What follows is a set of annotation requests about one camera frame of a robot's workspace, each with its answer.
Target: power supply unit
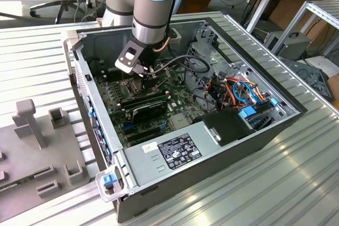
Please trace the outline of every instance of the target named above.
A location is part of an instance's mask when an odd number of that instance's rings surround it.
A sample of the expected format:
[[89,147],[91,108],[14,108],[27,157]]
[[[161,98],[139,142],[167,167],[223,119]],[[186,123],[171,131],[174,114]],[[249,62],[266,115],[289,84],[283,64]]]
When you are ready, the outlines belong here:
[[[283,31],[269,33],[264,40],[264,46],[272,50],[282,34]],[[310,43],[311,40],[303,33],[293,32],[286,38],[276,55],[290,60],[297,60]]]

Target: aluminum frame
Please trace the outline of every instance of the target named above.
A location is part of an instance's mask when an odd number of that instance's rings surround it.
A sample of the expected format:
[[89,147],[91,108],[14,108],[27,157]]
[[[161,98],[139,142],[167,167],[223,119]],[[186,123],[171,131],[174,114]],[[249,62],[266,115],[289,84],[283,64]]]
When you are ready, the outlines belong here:
[[[304,27],[301,29],[301,32],[305,32],[307,28],[311,25],[316,17],[326,21],[330,25],[334,26],[336,29],[339,29],[339,1],[311,1],[304,2],[302,7],[299,9],[297,14],[294,16],[291,23],[287,26],[286,30],[283,32],[280,39],[277,41],[275,46],[272,49],[273,54],[277,54],[278,49],[283,44],[284,40],[291,33],[296,24],[304,16],[306,11],[309,10],[313,13],[311,18],[306,22]],[[336,39],[324,52],[326,56],[339,42],[339,39]]]

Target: open computer tower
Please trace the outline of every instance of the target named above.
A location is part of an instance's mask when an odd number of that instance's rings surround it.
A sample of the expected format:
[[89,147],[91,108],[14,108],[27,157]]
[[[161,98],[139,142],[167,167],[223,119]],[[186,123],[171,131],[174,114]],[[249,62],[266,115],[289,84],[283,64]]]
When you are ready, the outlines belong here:
[[[306,112],[212,19],[179,20],[170,28],[170,48],[154,68],[189,54],[204,59],[209,71],[186,58],[159,73],[151,88],[114,65],[130,27],[71,33],[70,76],[102,170],[97,185],[119,222],[262,149]],[[239,61],[231,62],[221,44]]]

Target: blue plastic clip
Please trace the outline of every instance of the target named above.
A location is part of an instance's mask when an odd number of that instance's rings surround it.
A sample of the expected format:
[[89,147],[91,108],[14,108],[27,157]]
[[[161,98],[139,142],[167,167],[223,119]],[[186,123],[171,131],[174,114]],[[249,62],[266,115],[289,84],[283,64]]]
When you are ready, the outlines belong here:
[[103,176],[103,180],[104,180],[104,187],[111,186],[116,181],[118,181],[117,177],[113,173]]

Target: motherboard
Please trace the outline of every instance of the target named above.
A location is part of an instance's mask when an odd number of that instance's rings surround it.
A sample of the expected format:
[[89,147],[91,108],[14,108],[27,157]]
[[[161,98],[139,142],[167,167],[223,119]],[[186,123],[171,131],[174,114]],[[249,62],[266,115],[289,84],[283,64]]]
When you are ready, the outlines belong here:
[[[162,73],[152,89],[138,93],[133,88],[133,77],[125,78],[119,70],[113,72],[118,72],[119,76],[115,76],[114,81],[101,76],[96,77],[95,82],[124,148],[183,128],[209,110],[207,103],[206,110],[201,108],[182,83],[183,74],[173,69]],[[137,120],[136,115],[133,117],[136,108],[142,109],[143,105],[157,106],[157,103],[160,103],[160,107],[154,112],[158,116],[151,117],[151,120]]]

